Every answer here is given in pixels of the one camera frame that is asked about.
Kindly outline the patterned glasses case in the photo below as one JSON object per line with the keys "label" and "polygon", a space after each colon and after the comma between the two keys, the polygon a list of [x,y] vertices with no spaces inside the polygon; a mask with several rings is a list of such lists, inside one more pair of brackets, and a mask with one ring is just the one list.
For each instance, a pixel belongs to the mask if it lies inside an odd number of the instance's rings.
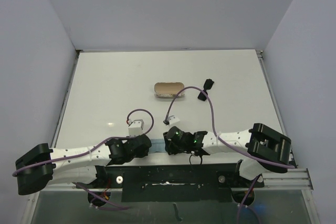
{"label": "patterned glasses case", "polygon": [[154,96],[162,99],[182,98],[185,96],[184,92],[177,95],[185,86],[181,82],[157,82],[154,85]]}

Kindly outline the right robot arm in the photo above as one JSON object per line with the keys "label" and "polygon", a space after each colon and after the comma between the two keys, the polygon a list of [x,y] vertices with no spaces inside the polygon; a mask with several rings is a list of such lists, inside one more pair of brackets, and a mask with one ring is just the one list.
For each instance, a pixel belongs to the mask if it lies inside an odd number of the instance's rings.
{"label": "right robot arm", "polygon": [[234,182],[241,187],[266,171],[284,174],[295,168],[289,164],[291,139],[261,123],[255,123],[250,130],[219,134],[184,132],[173,126],[163,137],[170,155],[186,153],[201,157],[232,152],[243,155],[234,173]]}

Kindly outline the blue cleaning cloth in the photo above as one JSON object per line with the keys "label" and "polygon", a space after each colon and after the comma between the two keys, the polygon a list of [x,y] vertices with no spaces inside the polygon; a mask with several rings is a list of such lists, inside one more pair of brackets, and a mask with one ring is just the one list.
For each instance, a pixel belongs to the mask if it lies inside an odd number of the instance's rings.
{"label": "blue cleaning cloth", "polygon": [[151,139],[152,146],[149,149],[149,154],[166,153],[165,140],[163,138]]}

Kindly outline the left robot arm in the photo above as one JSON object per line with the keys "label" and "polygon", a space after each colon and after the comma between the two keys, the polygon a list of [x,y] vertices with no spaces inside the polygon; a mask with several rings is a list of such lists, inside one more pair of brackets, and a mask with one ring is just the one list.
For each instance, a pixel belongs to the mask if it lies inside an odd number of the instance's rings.
{"label": "left robot arm", "polygon": [[80,148],[50,148],[42,143],[15,162],[13,176],[21,196],[39,192],[52,184],[80,182],[100,188],[107,181],[105,167],[146,157],[151,146],[145,134],[109,137],[95,146]]}

